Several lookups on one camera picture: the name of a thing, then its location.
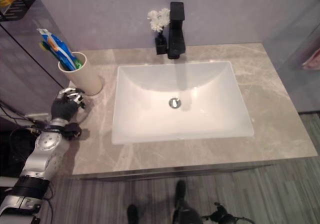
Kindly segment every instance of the pink towel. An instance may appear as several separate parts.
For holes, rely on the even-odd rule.
[[[302,68],[305,70],[320,70],[320,48],[302,64]]]

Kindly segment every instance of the sink drain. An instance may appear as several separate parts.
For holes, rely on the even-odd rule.
[[[181,100],[177,97],[171,98],[169,100],[169,106],[173,109],[177,109],[181,106]]]

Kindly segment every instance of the robotic arm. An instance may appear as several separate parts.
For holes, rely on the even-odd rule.
[[[58,92],[51,106],[52,120],[35,141],[18,181],[0,205],[0,224],[38,224],[38,213],[50,180],[56,174],[72,137],[81,129],[69,123],[78,108],[85,108],[83,91],[68,87]]]

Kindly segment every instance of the marble countertop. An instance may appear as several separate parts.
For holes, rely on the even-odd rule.
[[[63,159],[62,174],[84,175],[317,156],[262,44],[187,46],[178,60],[154,48],[82,51],[103,79],[75,119],[83,129]],[[113,145],[112,122],[119,65],[230,61],[254,136]]]

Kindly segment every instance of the black shoe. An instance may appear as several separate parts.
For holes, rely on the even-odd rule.
[[[185,199],[186,195],[186,182],[179,180],[175,186],[174,207],[177,208],[178,201]]]
[[[138,224],[139,217],[138,217],[138,209],[135,205],[131,204],[128,206],[126,210],[126,216],[128,218],[128,224]]]

